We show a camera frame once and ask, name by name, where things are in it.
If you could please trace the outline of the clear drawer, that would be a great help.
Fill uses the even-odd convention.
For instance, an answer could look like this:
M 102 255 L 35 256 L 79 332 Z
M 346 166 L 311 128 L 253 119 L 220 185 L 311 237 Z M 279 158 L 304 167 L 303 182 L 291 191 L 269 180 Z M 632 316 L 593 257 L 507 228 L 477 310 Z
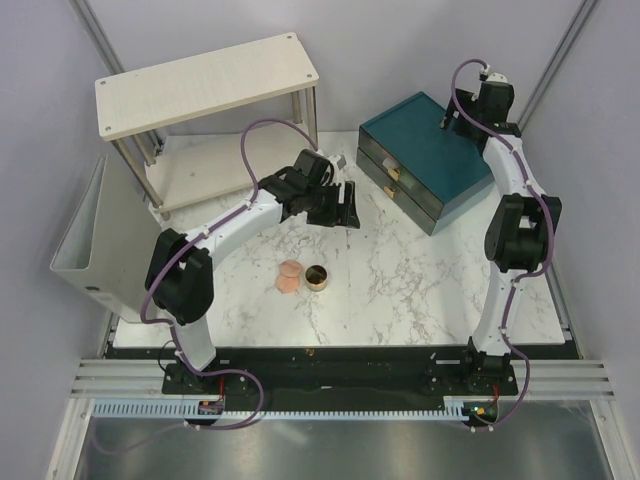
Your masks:
M 416 203 L 428 208 L 440 209 L 443 203 L 423 185 L 409 170 L 380 146 L 362 127 L 359 128 L 358 147 L 383 173 Z
M 360 148 L 356 150 L 356 165 L 427 235 L 435 231 L 436 221 L 405 193 Z

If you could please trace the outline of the gold cream jar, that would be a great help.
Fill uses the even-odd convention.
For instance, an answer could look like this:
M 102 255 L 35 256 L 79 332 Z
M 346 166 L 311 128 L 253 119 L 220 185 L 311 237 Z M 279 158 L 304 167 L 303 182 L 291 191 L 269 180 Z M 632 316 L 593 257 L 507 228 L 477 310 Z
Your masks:
M 305 282 L 313 292 L 320 292 L 328 285 L 328 271 L 321 265 L 312 265 L 305 271 Z

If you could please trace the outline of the teal drawer cabinet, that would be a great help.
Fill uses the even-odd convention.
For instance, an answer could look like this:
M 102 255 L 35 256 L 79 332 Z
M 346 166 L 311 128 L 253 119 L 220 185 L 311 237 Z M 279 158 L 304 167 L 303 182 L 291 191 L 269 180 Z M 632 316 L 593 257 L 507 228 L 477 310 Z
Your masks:
M 444 114 L 419 92 L 360 126 L 443 203 L 425 210 L 436 221 L 432 235 L 486 198 L 493 186 L 474 143 L 439 128 Z

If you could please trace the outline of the pink makeup sponge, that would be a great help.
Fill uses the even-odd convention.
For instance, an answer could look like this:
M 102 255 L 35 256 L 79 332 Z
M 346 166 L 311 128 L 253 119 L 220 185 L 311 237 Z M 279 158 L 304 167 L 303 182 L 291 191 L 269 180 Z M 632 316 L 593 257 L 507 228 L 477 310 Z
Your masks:
M 296 260 L 286 260 L 279 265 L 275 286 L 283 294 L 294 293 L 300 287 L 302 265 Z

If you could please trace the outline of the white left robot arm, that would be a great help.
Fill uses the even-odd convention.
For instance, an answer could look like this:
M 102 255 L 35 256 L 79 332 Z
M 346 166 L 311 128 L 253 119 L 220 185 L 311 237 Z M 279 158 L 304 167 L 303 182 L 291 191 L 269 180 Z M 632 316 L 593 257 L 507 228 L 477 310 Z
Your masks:
M 151 304 L 171 315 L 157 321 L 170 327 L 187 366 L 185 382 L 196 392 L 211 392 L 220 378 L 206 320 L 214 301 L 215 268 L 262 231 L 302 213 L 310 225 L 360 227 L 355 183 L 335 183 L 334 173 L 329 159 L 304 149 L 293 165 L 261 179 L 227 214 L 186 233 L 168 228 L 158 236 L 140 318 L 144 324 L 155 322 L 147 316 Z

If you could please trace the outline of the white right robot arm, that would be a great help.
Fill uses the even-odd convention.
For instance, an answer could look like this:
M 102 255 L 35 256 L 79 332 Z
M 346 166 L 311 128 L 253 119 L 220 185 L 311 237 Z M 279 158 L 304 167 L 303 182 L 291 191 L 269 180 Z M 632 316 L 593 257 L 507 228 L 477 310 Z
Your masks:
M 526 161 L 517 124 L 507 121 L 515 90 L 507 78 L 482 63 L 477 92 L 451 87 L 442 130 L 471 140 L 493 175 L 500 202 L 487 229 L 484 252 L 490 262 L 489 288 L 481 319 L 472 334 L 469 362 L 458 368 L 467 392 L 483 392 L 494 371 L 513 352 L 509 323 L 531 279 L 546 273 L 554 250 L 562 202 L 549 196 Z

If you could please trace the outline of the white two-tier shelf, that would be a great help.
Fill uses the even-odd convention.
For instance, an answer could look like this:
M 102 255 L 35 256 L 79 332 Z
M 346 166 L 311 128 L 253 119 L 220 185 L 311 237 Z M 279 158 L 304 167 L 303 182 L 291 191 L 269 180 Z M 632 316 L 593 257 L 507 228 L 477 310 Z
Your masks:
M 319 74 L 294 32 L 100 78 L 101 138 L 163 218 L 250 187 L 318 139 Z

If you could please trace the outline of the grey file holder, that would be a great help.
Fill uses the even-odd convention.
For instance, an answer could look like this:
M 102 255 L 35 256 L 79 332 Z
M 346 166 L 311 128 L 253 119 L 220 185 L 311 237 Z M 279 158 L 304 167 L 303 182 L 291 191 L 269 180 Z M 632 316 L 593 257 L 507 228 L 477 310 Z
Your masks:
M 138 323 L 160 232 L 128 168 L 102 156 L 50 269 L 121 319 Z

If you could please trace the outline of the aluminium frame rail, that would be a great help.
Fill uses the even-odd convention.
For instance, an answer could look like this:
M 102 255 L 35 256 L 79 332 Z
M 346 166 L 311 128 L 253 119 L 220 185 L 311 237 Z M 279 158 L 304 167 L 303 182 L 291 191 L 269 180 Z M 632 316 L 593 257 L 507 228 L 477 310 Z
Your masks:
M 522 132 L 526 130 L 599 4 L 599 0 L 582 0 L 579 3 L 518 118 Z

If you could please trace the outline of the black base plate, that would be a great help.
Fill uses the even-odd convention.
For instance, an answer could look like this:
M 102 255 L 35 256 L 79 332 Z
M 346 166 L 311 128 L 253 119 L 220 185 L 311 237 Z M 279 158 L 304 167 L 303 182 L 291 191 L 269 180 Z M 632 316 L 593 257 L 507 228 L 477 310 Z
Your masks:
M 229 393 L 250 375 L 267 393 L 323 387 L 436 396 L 519 393 L 509 354 L 489 357 L 465 346 L 223 347 L 197 373 L 190 372 L 184 360 L 170 364 L 164 386 Z

